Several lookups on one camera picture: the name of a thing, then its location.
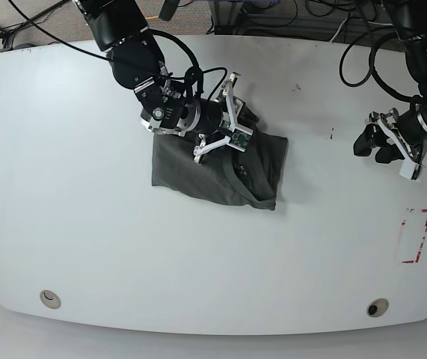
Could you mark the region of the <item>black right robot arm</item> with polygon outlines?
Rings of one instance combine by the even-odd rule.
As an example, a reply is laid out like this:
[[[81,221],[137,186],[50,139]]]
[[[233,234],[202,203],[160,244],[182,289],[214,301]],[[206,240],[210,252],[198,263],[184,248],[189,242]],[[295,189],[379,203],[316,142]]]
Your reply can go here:
[[[207,72],[195,54],[179,38],[152,30],[135,1],[77,1],[76,7],[105,53],[117,83],[134,91],[147,131],[191,136],[196,162],[224,146],[246,151],[254,134],[247,121],[253,116],[233,93],[238,73],[222,67],[221,80],[204,97]],[[187,55],[189,67],[183,76],[168,72],[157,37],[172,41]]]

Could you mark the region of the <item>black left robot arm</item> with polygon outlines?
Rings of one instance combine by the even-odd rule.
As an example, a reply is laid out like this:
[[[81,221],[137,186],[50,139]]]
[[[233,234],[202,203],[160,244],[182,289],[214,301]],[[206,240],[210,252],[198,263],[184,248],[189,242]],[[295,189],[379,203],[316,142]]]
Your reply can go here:
[[[387,135],[371,119],[353,145],[357,157],[367,157],[376,149],[375,160],[389,164],[395,160],[412,160],[418,165],[427,148],[427,1],[381,1],[394,31],[372,41],[369,53],[369,76],[391,97],[406,102],[409,109],[404,114],[390,112],[393,123],[386,126]],[[375,57],[381,45],[390,40],[400,40],[405,50],[405,62],[419,93],[405,96],[392,89],[378,74]]]

